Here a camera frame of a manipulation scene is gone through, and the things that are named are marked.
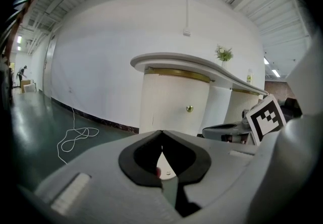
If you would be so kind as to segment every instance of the person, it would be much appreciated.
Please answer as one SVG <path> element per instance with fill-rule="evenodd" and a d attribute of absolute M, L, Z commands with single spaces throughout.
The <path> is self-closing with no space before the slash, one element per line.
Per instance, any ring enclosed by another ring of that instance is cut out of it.
<path fill-rule="evenodd" d="M 22 81 L 22 76 L 24 76 L 25 78 L 27 78 L 26 75 L 24 75 L 25 69 L 27 69 L 27 66 L 25 66 L 24 68 L 20 69 L 19 72 L 17 73 L 17 76 L 19 77 L 19 82 L 20 82 L 20 88 L 21 88 L 21 81 Z"/>

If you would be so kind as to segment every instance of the gold trim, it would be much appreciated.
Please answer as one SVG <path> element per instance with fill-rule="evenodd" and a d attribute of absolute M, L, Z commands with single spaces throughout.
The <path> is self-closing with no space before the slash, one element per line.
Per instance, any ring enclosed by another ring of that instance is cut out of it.
<path fill-rule="evenodd" d="M 232 89 L 232 91 L 235 91 L 235 92 L 242 92 L 242 93 L 247 93 L 247 94 L 250 94 L 250 95 L 256 95 L 256 96 L 259 96 L 261 94 L 257 93 L 257 92 L 253 92 L 253 91 L 249 91 L 249 90 L 244 90 L 244 89 Z"/>
<path fill-rule="evenodd" d="M 169 76 L 179 76 L 194 80 L 203 81 L 206 83 L 210 83 L 210 78 L 208 76 L 194 73 L 194 72 L 188 72 L 183 70 L 176 70 L 176 69 L 163 69 L 163 68 L 148 68 L 145 70 L 145 74 L 159 74 L 159 75 L 169 75 Z"/>

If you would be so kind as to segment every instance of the flower vase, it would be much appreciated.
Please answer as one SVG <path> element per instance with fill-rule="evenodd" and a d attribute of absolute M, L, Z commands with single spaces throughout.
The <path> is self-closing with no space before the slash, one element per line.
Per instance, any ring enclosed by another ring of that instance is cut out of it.
<path fill-rule="evenodd" d="M 227 62 L 226 61 L 222 61 L 222 65 L 221 66 L 222 66 L 223 69 L 226 70 L 227 69 Z"/>

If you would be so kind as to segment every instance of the plastic bottle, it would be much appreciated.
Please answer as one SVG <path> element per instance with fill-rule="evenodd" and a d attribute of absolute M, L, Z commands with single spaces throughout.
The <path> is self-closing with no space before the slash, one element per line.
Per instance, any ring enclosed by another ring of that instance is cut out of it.
<path fill-rule="evenodd" d="M 251 85 L 253 84 L 253 73 L 252 73 L 252 70 L 251 69 L 249 69 L 249 71 L 248 71 L 247 83 L 249 83 Z"/>

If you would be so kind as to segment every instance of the reception counter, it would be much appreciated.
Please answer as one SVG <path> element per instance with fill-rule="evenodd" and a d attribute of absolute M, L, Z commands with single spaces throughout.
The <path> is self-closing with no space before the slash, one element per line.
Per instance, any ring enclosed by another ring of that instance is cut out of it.
<path fill-rule="evenodd" d="M 232 90 L 225 123 L 240 121 L 243 109 L 267 95 L 221 66 L 187 54 L 147 53 L 130 64 L 144 73 L 139 133 L 175 130 L 197 135 L 211 85 Z"/>

